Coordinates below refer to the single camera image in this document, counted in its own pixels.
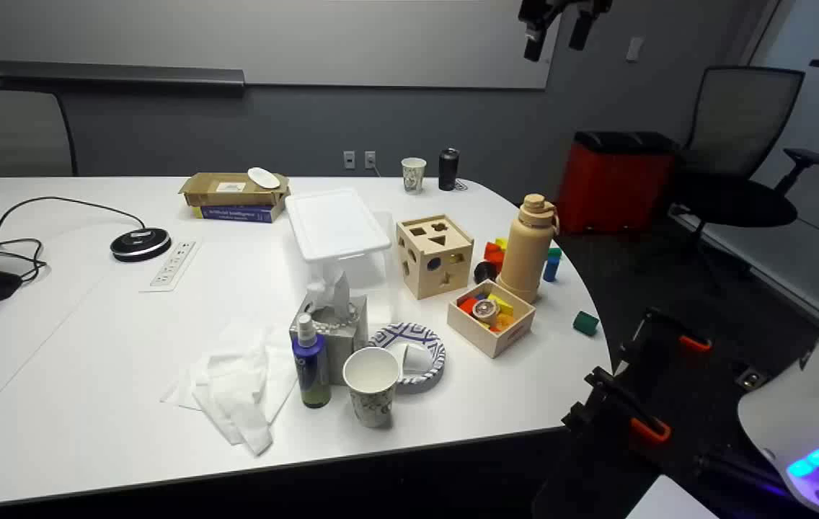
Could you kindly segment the white napkin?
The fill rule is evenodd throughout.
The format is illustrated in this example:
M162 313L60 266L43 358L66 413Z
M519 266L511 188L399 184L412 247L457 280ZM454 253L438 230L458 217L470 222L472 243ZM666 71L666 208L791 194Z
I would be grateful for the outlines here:
M308 286L308 302L315 309L346 310L348 309L348 280L344 270L334 270Z

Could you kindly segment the blue patterned paper plate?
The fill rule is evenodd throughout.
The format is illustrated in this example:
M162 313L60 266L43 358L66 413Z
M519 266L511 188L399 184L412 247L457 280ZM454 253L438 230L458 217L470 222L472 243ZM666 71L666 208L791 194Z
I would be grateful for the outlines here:
M399 358L400 391L428 391L445 374L447 367L445 341L421 322L389 322L373 335L373 345L386 349Z

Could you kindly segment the red block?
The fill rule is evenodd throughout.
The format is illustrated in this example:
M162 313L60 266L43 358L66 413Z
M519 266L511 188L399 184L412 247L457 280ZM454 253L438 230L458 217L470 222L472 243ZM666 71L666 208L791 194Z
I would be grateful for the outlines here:
M485 263L490 263L497 270L501 270L504 247L500 243L485 243Z

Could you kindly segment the patterned paper cup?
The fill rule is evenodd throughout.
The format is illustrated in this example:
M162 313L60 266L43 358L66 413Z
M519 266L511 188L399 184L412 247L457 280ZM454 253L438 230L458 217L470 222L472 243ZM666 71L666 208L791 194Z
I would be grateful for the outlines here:
M418 159L418 155L406 155L400 160L403 189L406 194L421 194L425 189L425 173L428 173L428 160Z

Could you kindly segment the black tumbler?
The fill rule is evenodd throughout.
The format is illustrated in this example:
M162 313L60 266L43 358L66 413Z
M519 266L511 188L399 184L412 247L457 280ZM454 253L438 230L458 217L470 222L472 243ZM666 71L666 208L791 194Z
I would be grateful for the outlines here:
M438 189L457 189L457 175L458 175L458 149L445 147L438 155Z

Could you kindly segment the beige water bottle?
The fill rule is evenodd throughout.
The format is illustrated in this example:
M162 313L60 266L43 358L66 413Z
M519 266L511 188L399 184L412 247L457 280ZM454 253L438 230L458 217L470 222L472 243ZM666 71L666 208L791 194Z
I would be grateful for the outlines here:
M542 194L527 194L511 222L500 282L527 302L537 300L542 263L556 227L556 208Z

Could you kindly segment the white paper cup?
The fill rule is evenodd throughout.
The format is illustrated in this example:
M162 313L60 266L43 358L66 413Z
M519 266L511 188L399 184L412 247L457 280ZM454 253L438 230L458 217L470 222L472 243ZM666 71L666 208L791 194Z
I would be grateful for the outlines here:
M367 345L346 358L340 374L348 388L356 419L369 430L389 430L392 394L400 381L399 361L385 349Z

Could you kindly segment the teal block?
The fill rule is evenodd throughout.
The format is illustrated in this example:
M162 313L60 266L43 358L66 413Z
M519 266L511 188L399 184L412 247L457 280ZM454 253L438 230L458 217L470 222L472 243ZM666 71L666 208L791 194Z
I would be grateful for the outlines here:
M545 282L556 282L560 260L562 260L562 251L560 251L560 247L547 247L547 253L545 253L545 270L542 270L542 280L545 280Z

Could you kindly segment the red bin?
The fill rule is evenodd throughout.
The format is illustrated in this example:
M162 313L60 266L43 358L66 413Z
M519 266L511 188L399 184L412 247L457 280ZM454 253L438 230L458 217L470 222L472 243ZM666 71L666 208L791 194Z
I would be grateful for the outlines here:
M676 168L661 132L576 132L556 212L566 234L647 230Z

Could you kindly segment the crumpled white napkins pile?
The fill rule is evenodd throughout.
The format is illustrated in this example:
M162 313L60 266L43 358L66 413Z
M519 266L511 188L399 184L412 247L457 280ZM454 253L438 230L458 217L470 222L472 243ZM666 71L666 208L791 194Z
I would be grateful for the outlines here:
M229 328L211 351L191 364L162 404L206 414L232 446L255 459L275 444L275 420L294 388L289 338Z

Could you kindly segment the whiteboard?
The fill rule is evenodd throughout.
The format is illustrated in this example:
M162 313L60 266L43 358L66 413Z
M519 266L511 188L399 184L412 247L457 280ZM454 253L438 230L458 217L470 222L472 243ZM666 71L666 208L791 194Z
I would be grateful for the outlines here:
M540 90L521 0L0 0L0 78Z

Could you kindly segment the black round speakerphone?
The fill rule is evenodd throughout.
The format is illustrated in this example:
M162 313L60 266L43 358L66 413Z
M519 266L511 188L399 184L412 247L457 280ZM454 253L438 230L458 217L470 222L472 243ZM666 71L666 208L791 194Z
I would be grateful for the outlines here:
M138 227L116 237L111 251L118 263L142 263L164 253L174 246L164 227Z

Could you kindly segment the black orange clamp stand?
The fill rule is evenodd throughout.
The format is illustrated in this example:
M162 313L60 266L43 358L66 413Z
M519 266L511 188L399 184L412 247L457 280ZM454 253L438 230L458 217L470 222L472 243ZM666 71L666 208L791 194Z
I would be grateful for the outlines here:
M666 453L676 442L656 388L677 361L710 351L702 332L647 309L618 367L585 374L592 394L562 419L562 453L530 502L530 519L624 519L657 473L647 453Z

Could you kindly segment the black office chair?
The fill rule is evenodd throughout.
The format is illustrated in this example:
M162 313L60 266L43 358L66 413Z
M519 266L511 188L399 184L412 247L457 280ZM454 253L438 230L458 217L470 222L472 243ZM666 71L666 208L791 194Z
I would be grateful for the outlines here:
M670 188L670 201L697 218L693 243L707 225L782 227L798 211L787 198L819 153L787 147L791 173L774 188L757 169L778 140L798 101L804 75L778 67L710 67L695 94L690 136Z

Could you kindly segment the grey chair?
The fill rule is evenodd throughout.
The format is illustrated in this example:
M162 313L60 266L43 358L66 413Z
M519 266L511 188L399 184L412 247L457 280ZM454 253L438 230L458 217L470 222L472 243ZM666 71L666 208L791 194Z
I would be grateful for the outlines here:
M0 175L73 175L70 122L51 91L0 90Z

